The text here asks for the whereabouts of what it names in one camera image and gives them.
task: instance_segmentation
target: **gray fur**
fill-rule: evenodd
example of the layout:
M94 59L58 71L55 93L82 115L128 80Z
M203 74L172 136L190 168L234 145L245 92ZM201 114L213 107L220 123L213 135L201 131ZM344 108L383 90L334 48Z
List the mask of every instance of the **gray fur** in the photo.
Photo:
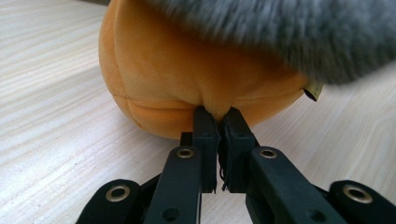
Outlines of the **gray fur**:
M396 59L396 0L145 0L209 41L272 48L315 80L346 83Z

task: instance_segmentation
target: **plush pumpkin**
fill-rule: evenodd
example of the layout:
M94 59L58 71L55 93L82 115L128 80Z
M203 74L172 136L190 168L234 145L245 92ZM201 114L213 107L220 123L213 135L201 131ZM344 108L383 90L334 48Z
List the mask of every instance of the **plush pumpkin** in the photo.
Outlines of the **plush pumpkin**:
M209 44L138 0L113 0L99 44L108 89L147 132L179 138L203 105L217 120L231 106L252 126L295 102L306 77L271 51Z

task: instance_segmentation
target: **light wood surface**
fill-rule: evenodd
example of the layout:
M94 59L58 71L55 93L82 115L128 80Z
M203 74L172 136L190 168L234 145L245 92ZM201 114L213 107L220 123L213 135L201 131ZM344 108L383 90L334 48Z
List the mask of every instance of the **light wood surface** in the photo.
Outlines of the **light wood surface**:
M74 223L106 182L142 184L176 140L125 118L102 79L106 6L79 0L0 2L0 223ZM396 203L396 65L325 86L252 131L313 183L352 179ZM203 196L202 223L250 223L244 195Z

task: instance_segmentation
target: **wooden table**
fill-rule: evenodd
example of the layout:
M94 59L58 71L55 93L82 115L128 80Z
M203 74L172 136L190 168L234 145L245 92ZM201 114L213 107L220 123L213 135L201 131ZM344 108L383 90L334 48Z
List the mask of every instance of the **wooden table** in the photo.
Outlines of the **wooden table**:
M0 2L0 223L74 223L106 182L142 184L176 140L137 129L102 79L105 5ZM252 130L314 184L352 179L396 203L396 64L302 97ZM203 196L202 223L250 223L244 195Z

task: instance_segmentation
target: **orange pumpkin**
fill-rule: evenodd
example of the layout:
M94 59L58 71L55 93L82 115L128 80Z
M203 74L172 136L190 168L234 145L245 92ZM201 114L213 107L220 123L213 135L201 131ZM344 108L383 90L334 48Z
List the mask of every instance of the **orange pumpkin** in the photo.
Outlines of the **orange pumpkin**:
M139 0L111 1L99 56L122 112L169 138L191 131L198 105L218 120L234 106L254 125L291 105L307 83L270 51L200 41Z

